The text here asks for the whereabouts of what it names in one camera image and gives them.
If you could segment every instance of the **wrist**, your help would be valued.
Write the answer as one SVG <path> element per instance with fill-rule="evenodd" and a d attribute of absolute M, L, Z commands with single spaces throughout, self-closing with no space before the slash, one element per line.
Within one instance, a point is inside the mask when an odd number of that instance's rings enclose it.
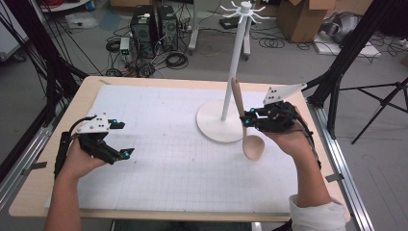
<path fill-rule="evenodd" d="M 61 171 L 60 174 L 57 176 L 57 179 L 56 179 L 56 183 L 57 182 L 64 182 L 64 184 L 69 184 L 69 185 L 71 185 L 71 184 L 76 185 L 76 184 L 78 184 L 78 181 L 79 181 L 78 177 L 76 177 L 76 176 L 74 176 L 72 174 L 69 174 L 67 172 L 64 172 L 64 171 Z"/>

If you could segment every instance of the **metal frame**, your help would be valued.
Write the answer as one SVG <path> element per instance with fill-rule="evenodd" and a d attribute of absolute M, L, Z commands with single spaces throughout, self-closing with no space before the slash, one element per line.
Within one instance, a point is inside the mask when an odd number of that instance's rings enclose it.
<path fill-rule="evenodd" d="M 343 194 L 346 195 L 345 200 L 352 218 L 355 219 L 360 230 L 374 230 L 363 200 L 354 184 L 353 177 L 348 169 L 339 143 L 332 139 L 330 132 L 327 129 L 326 112 L 324 109 L 316 108 L 310 104 L 308 107 L 312 117 L 317 121 L 316 126 L 318 127 L 320 134 L 325 140 L 323 143 L 325 144 L 327 156 L 332 164 L 332 168 L 334 168 L 335 173 L 343 176 L 343 179 L 339 181 L 339 185 Z"/>
<path fill-rule="evenodd" d="M 396 1 L 397 0 L 373 0 L 356 29 L 345 42 L 344 48 L 336 60 L 324 74 L 309 81 L 307 83 L 308 87 L 303 90 L 305 91 L 318 86 L 314 94 L 308 98 L 309 103 L 318 108 L 322 108 L 324 101 L 331 95 L 327 129 L 332 139 L 336 138 L 334 132 L 336 112 L 339 101 L 340 84 L 344 74 L 360 54 L 361 50 L 366 46 L 378 26 L 381 25 L 385 17 L 392 12 Z"/>
<path fill-rule="evenodd" d="M 54 122 L 46 127 L 38 129 L 33 139 L 27 145 L 22 155 L 13 165 L 7 176 L 0 184 L 0 211 L 4 208 L 14 191 L 19 189 L 21 184 L 27 178 L 25 171 L 30 171 L 32 163 L 35 162 L 42 152 L 44 146 L 48 143 L 54 128 Z"/>

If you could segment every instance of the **aluminum rail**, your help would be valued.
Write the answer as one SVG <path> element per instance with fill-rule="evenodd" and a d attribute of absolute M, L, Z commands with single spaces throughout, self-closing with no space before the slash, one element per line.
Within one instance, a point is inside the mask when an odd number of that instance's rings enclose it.
<path fill-rule="evenodd" d="M 323 144 L 325 145 L 328 158 L 335 170 L 335 173 L 341 174 L 343 180 L 339 181 L 340 188 L 346 197 L 346 203 L 348 209 L 352 212 L 351 217 L 355 219 L 360 230 L 368 231 L 374 230 L 369 214 L 364 206 L 363 200 L 358 193 L 357 187 L 354 184 L 351 172 L 348 169 L 342 150 L 340 149 L 337 140 L 332 139 L 327 129 L 327 115 L 324 109 L 316 108 L 313 105 L 308 105 L 309 111 L 315 120 L 320 134 L 324 138 Z"/>

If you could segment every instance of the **table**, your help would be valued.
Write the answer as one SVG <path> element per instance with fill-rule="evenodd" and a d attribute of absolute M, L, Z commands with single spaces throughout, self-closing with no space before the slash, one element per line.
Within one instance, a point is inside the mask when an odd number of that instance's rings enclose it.
<path fill-rule="evenodd" d="M 52 192 L 54 182 L 54 162 L 57 154 L 60 134 L 69 129 L 78 118 L 86 116 L 93 101 L 104 85 L 122 85 L 138 87 L 161 87 L 178 89 L 209 89 L 225 90 L 225 82 L 210 81 L 187 81 L 187 80 L 159 80 L 159 79 L 130 79 L 114 77 L 88 77 L 77 94 L 72 100 L 70 106 L 65 112 L 60 124 L 57 126 L 54 135 L 45 146 L 42 154 L 38 158 L 38 163 L 47 162 L 46 168 L 32 170 L 20 192 L 16 196 L 11 208 L 10 214 L 17 217 L 46 217 L 47 209 L 44 207 L 49 195 Z M 242 91 L 263 91 L 269 88 L 264 84 L 241 83 Z M 307 109 L 301 92 L 298 92 L 288 98 L 288 101 L 295 104 L 303 117 L 309 124 L 312 131 L 317 128 Z M 316 150 L 322 162 L 322 175 L 333 174 L 325 150 L 319 136 L 315 136 Z M 344 205 L 345 201 L 337 182 L 327 183 L 330 194 L 340 200 Z M 134 218 L 134 219 L 169 219 L 169 220 L 215 220 L 215 221 L 284 221 L 288 219 L 289 214 L 253 214 L 253 213 L 184 213 L 184 212 L 162 212 L 162 211 L 123 211 L 123 210 L 82 210 L 83 218 Z"/>

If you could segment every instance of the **equipment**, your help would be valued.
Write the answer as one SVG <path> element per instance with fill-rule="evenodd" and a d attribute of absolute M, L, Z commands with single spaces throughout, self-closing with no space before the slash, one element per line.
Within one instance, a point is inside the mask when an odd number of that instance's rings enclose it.
<path fill-rule="evenodd" d="M 361 16 L 355 13 L 333 13 L 323 20 L 319 31 L 323 31 L 338 44 L 345 43 L 360 22 Z"/>
<path fill-rule="evenodd" d="M 132 55 L 130 52 L 130 39 L 121 38 L 120 39 L 120 55 L 122 56 L 122 61 L 126 64 L 132 61 Z"/>
<path fill-rule="evenodd" d="M 157 8 L 159 36 L 164 51 L 178 49 L 177 16 L 171 6 Z"/>
<path fill-rule="evenodd" d="M 76 125 L 82 121 L 89 122 L 84 123 L 77 129 L 77 132 L 74 135 L 71 135 Z M 66 152 L 68 151 L 69 144 L 74 138 L 79 139 L 81 148 L 91 157 L 99 158 L 111 165 L 116 161 L 128 160 L 135 148 L 116 151 L 103 141 L 103 139 L 108 136 L 111 129 L 123 129 L 124 126 L 125 124 L 123 122 L 117 122 L 116 119 L 108 119 L 105 114 L 84 117 L 76 121 L 69 129 L 69 132 L 63 132 L 61 135 L 60 148 L 58 149 L 55 162 L 55 178 L 57 178 L 63 168 Z"/>
<path fill-rule="evenodd" d="M 244 127 L 255 127 L 261 132 L 282 133 L 287 132 L 298 119 L 305 123 L 290 102 L 284 100 L 290 95 L 306 88 L 306 84 L 290 85 L 280 88 L 269 88 L 264 99 L 264 108 L 251 108 L 241 116 Z"/>
<path fill-rule="evenodd" d="M 138 51 L 138 58 L 154 58 L 158 32 L 153 6 L 136 6 L 130 29 Z"/>

